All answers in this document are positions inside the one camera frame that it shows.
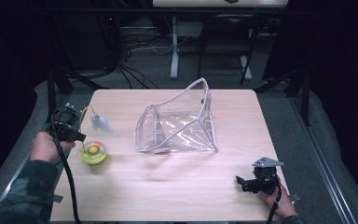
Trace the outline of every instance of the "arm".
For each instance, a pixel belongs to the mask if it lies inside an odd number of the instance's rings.
[[[296,209],[293,207],[286,188],[281,185],[281,190],[282,196],[275,214],[284,218],[282,224],[306,224],[305,220],[298,215]],[[269,207],[272,207],[277,197],[277,193],[278,188],[275,189],[275,192],[272,195],[268,195],[261,191],[260,198],[266,202]]]
[[[74,143],[61,142],[64,149]],[[0,223],[47,223],[53,205],[53,187],[58,169],[52,164],[59,158],[48,133],[34,139],[30,161],[13,181],[10,191],[0,202]]]

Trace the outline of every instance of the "clear plastic bag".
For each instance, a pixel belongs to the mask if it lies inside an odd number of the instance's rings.
[[[200,78],[172,99],[149,105],[136,126],[137,150],[217,151],[211,101],[208,84]]]

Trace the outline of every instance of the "small round object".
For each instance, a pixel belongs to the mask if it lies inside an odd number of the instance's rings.
[[[80,151],[80,158],[83,162],[94,165],[106,158],[106,147],[101,142],[89,142]]]

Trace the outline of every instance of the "person's left hand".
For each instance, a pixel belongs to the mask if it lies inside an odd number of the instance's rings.
[[[71,149],[75,146],[75,143],[73,142],[61,141],[60,144],[63,150]],[[38,133],[33,141],[30,160],[47,161],[53,163],[58,158],[59,155],[53,137],[51,137],[46,132]]]

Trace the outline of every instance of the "gray carpet floor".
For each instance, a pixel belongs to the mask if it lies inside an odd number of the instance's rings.
[[[177,79],[170,78],[171,51],[152,49],[150,46],[134,50],[127,61],[120,62],[122,66],[128,66],[140,72],[126,74],[131,86],[134,89],[144,88],[135,77],[142,82],[144,77],[148,77],[150,80],[146,79],[145,85],[151,89],[184,89],[187,87],[197,76],[195,41],[197,40],[187,39],[180,48],[179,77]],[[254,90],[263,85],[262,76],[272,44],[273,40],[270,38],[259,38],[250,66],[254,77],[252,81],[245,82],[243,86],[240,86],[240,76],[205,76],[210,88]],[[83,72],[82,75],[89,76],[95,83],[110,89],[128,89],[130,87],[128,80],[118,70],[103,77],[91,77],[94,73],[90,71]],[[71,95],[62,95],[57,91],[58,99],[68,101],[77,108],[84,108],[90,102],[93,90],[75,79],[71,79],[71,82],[75,87],[74,92]],[[282,91],[284,87],[285,83],[282,83],[268,92],[258,93],[257,96],[278,158],[285,163],[282,169],[288,188],[301,197],[296,203],[298,213],[309,223],[344,223],[337,211],[337,205],[332,199],[331,191],[318,168],[310,137],[305,131],[308,130],[316,139],[318,147],[337,181],[340,192],[351,209],[353,220],[358,223],[358,186],[340,159],[335,132],[324,113],[319,98],[311,93],[311,125],[304,129],[302,120],[297,117],[297,98],[287,98]],[[6,191],[13,175],[27,160],[35,134],[45,126],[48,116],[47,83],[41,83],[35,88],[35,91],[38,98],[34,113],[0,170],[0,198]]]

